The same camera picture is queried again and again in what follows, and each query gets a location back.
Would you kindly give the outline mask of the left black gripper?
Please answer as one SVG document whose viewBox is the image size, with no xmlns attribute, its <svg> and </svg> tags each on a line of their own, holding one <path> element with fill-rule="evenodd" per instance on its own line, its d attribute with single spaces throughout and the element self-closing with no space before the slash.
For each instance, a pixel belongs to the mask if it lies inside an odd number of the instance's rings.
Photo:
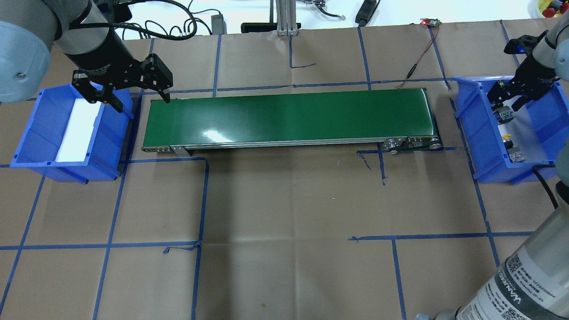
<svg viewBox="0 0 569 320">
<path fill-rule="evenodd" d="M 122 113 L 124 104 L 113 93 L 114 90 L 138 87 L 156 91 L 169 104 L 173 74 L 156 53 L 151 53 L 144 61 L 131 59 L 114 62 L 97 71 L 75 70 L 72 86 L 86 99 L 105 98 L 105 104 Z"/>
</svg>

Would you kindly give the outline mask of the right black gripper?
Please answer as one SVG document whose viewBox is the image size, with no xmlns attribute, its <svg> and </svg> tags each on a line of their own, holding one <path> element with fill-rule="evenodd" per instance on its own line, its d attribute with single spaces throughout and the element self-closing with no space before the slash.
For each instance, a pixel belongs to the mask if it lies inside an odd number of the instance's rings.
<svg viewBox="0 0 569 320">
<path fill-rule="evenodd" d="M 492 109 L 503 107 L 503 103 L 518 96 L 523 99 L 517 99 L 512 103 L 512 110 L 518 112 L 528 101 L 536 101 L 546 95 L 558 78 L 555 76 L 550 79 L 536 80 L 520 80 L 516 77 L 510 80 L 498 80 L 492 85 L 486 94 Z"/>
</svg>

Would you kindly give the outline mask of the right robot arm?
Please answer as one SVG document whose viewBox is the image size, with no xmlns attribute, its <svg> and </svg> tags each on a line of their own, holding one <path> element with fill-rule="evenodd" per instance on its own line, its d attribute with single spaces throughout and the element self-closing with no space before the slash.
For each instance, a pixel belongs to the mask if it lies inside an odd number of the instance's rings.
<svg viewBox="0 0 569 320">
<path fill-rule="evenodd" d="M 454 77 L 455 117 L 475 162 L 474 180 L 515 184 L 539 168 L 559 177 L 551 191 L 553 213 L 501 263 L 468 302 L 439 312 L 437 320 L 566 320 L 568 318 L 568 100 L 559 80 L 568 80 L 568 14 L 541 35 L 510 39 L 510 55 L 525 54 L 513 77 Z M 513 146 L 529 152 L 525 164 L 510 162 L 499 130 L 499 109 L 522 111 L 528 134 Z"/>
</svg>

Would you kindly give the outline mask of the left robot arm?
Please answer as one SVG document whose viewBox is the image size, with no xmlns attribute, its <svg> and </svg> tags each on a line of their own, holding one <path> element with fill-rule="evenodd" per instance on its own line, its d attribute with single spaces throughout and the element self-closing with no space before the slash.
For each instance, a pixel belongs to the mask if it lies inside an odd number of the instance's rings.
<svg viewBox="0 0 569 320">
<path fill-rule="evenodd" d="M 123 111 L 114 91 L 156 91 L 165 103 L 173 75 L 151 53 L 136 60 L 116 34 L 126 24 L 109 22 L 93 0 L 3 0 L 1 2 L 1 101 L 18 103 L 39 91 L 57 46 L 77 69 L 72 86 L 89 103 Z"/>
</svg>

